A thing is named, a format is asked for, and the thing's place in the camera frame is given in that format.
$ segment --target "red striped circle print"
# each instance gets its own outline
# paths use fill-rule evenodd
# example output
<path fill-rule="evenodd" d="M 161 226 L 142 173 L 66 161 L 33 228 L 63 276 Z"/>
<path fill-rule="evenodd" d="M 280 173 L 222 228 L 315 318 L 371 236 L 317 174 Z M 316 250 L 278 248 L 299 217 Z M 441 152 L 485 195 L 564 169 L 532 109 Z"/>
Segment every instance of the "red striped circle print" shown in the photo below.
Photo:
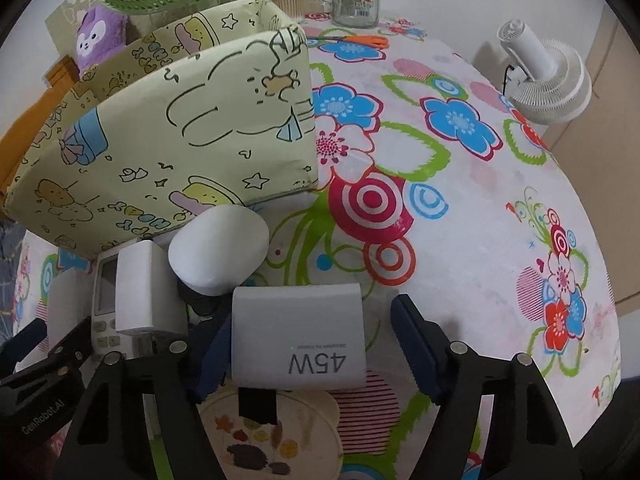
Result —
<path fill-rule="evenodd" d="M 338 434 L 345 453 L 384 453 L 400 417 L 398 399 L 384 379 L 367 371 L 367 385 L 332 392 L 340 407 Z"/>

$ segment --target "red concentric circle print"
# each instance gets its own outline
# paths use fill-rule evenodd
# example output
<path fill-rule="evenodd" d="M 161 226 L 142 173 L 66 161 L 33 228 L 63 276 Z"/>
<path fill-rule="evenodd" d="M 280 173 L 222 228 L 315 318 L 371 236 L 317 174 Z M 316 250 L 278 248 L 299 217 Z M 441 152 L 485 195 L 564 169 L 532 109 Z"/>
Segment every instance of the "red concentric circle print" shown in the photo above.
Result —
<path fill-rule="evenodd" d="M 369 274 L 382 285 L 401 285 L 414 273 L 415 251 L 405 238 L 385 244 L 365 244 L 362 253 Z"/>
<path fill-rule="evenodd" d="M 334 178 L 329 186 L 329 210 L 348 235 L 371 244 L 404 236 L 414 223 L 402 202 L 405 180 L 371 171 L 357 184 Z"/>

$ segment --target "scissors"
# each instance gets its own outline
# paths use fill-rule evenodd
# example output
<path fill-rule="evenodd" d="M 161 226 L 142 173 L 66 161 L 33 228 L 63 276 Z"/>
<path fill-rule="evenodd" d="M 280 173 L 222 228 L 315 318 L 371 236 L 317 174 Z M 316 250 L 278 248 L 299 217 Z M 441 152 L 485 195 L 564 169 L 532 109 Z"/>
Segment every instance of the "scissors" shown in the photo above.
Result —
<path fill-rule="evenodd" d="M 359 43 L 373 48 L 389 48 L 389 40 L 383 36 L 313 36 L 308 40 L 325 41 L 348 41 L 349 43 Z"/>

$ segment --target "yellow patterned box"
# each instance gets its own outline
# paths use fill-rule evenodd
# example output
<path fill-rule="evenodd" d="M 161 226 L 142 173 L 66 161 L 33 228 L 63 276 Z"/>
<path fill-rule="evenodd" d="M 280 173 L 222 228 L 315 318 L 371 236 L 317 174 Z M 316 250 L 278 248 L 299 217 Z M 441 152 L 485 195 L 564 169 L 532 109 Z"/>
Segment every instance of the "yellow patterned box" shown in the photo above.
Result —
<path fill-rule="evenodd" d="M 5 207 L 91 258 L 317 178 L 304 32 L 270 0 L 241 0 L 90 70 L 34 139 Z"/>

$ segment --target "beige cabinet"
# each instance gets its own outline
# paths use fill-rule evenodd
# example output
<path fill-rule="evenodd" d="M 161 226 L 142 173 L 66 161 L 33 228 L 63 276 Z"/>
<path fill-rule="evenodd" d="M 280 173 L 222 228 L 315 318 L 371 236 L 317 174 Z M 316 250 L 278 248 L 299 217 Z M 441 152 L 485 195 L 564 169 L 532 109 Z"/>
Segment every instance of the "beige cabinet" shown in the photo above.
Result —
<path fill-rule="evenodd" d="M 611 16 L 603 14 L 588 62 L 592 101 L 549 140 L 593 225 L 618 313 L 626 314 L 640 308 L 640 54 Z"/>

